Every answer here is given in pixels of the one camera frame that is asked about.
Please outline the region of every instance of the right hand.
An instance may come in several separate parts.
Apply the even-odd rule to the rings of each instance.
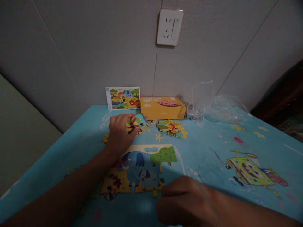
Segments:
[[[165,225],[217,226],[219,217],[213,199],[217,192],[182,176],[162,189],[157,215]]]
[[[120,157],[132,144],[139,128],[135,128],[130,134],[126,131],[126,122],[129,118],[134,117],[134,113],[120,114],[110,118],[110,134],[106,144],[109,149],[117,157]]]

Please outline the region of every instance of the table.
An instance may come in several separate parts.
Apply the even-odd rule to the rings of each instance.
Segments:
[[[101,141],[109,133],[110,116],[125,113],[136,110],[108,111],[106,105],[91,106],[3,195],[0,223],[100,152],[105,147]],[[303,222],[302,143],[255,117],[241,125],[203,120],[200,127],[197,121],[178,122],[188,131],[187,138],[169,137],[153,125],[133,143],[174,147],[178,162],[172,166],[162,163],[165,184],[188,175]],[[159,133],[163,137],[160,142],[156,140]],[[130,193],[118,193],[110,201],[105,195],[95,195],[74,226],[160,226],[153,193],[135,193],[131,188]]]

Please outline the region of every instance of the spongebob squarepants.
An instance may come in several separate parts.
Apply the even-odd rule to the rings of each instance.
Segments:
[[[234,180],[238,182],[239,185],[256,185],[264,186],[267,190],[273,192],[279,199],[282,197],[278,194],[277,191],[269,188],[270,185],[278,183],[282,186],[288,186],[287,182],[278,176],[272,169],[261,169],[255,165],[258,164],[257,156],[251,153],[242,153],[239,151],[232,151],[237,154],[236,158],[227,159],[227,162],[224,162],[227,169],[233,167],[238,176],[234,177]],[[239,154],[245,154],[246,157],[240,157]]]

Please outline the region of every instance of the green tree illustration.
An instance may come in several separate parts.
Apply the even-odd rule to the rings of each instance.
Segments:
[[[139,97],[139,89],[138,89],[138,88],[132,90],[132,93],[133,93],[134,95],[137,95],[137,96]]]
[[[111,89],[110,92],[112,93],[112,95],[114,96],[115,93],[117,93],[118,91],[115,89]]]
[[[178,162],[173,146],[163,147],[159,152],[151,155],[151,162],[154,164],[161,164],[161,162],[167,162],[171,166],[172,162]]]

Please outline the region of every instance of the plastic bag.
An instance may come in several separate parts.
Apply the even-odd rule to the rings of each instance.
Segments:
[[[183,102],[186,108],[185,118],[188,120],[202,120],[203,115],[210,108],[214,98],[213,82],[201,81],[192,89],[190,102]]]
[[[251,119],[251,114],[236,96],[215,96],[211,107],[204,112],[209,120],[240,124]]]
[[[232,124],[251,119],[251,114],[236,96],[214,95],[213,81],[201,81],[192,89],[191,102],[183,102],[186,108],[185,117],[197,120],[202,128],[202,119],[221,121]]]

